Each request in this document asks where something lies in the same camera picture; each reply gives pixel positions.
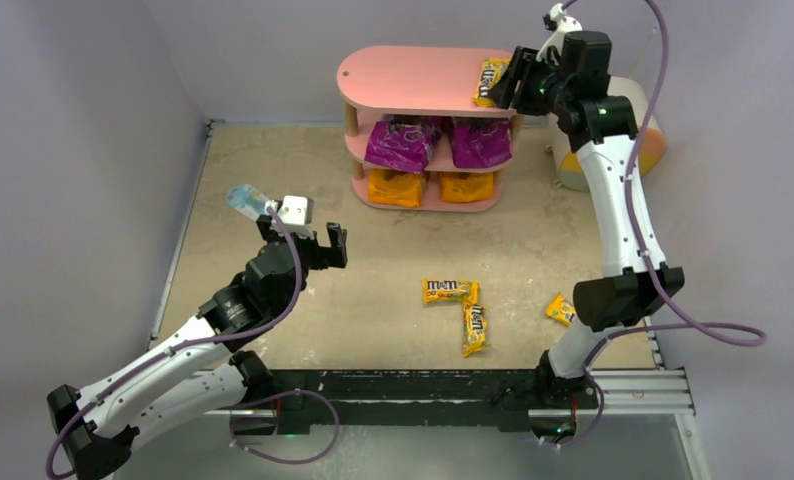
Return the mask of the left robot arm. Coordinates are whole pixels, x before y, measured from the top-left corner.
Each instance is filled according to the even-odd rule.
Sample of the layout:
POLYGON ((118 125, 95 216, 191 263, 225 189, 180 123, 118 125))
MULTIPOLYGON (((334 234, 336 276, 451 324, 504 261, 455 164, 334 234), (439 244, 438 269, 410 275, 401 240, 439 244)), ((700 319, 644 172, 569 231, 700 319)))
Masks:
POLYGON ((347 231, 328 223, 329 243, 322 246, 306 222, 274 211, 257 225, 264 246, 170 337, 91 385, 62 385, 48 394, 57 435, 47 454, 48 478, 61 476, 57 451, 71 466, 66 477, 105 479, 159 434, 208 411, 278 408, 297 395, 325 399, 283 386, 245 347, 290 315, 310 271, 346 267, 347 231))

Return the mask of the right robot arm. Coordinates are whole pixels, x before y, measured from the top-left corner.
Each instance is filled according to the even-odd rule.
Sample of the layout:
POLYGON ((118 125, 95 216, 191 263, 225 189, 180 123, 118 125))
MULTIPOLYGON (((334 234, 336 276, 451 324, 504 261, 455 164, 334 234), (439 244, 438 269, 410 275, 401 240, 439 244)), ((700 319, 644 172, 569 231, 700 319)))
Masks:
POLYGON ((644 122, 628 97, 614 95, 609 37, 556 34, 540 50, 517 47, 490 97, 502 109, 553 116, 584 172, 602 244, 602 275, 573 289, 576 314, 545 351, 535 389, 547 398, 582 391, 587 369, 613 334, 636 326, 683 287, 655 238, 637 161, 644 122))

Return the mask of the purple grape candy bag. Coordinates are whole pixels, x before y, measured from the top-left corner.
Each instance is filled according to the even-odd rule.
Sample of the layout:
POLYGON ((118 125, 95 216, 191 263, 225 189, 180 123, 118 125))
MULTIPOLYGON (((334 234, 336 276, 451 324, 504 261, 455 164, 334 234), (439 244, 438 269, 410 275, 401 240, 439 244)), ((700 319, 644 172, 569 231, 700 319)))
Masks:
POLYGON ((373 125, 363 160, 381 168, 421 174, 442 136, 441 117, 384 115, 373 125))
POLYGON ((512 158, 511 125, 506 118, 452 117, 448 138, 458 168, 487 169, 512 158))

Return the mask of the yellow m&m bag vertical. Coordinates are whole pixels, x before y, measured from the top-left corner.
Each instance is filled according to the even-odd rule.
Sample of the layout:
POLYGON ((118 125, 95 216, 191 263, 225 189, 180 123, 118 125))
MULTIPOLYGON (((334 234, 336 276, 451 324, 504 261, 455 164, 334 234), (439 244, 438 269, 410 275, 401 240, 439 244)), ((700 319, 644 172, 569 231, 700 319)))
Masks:
POLYGON ((463 303, 462 356, 468 357, 489 346, 485 307, 474 303, 463 303))

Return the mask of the large orange gummy candy bag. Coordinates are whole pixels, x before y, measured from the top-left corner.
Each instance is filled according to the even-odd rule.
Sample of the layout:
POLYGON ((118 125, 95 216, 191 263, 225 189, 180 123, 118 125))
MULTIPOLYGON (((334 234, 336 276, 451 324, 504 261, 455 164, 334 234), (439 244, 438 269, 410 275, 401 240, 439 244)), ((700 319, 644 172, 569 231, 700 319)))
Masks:
POLYGON ((403 208, 419 208, 427 185, 423 173, 372 169, 368 173, 367 198, 370 202, 403 208))

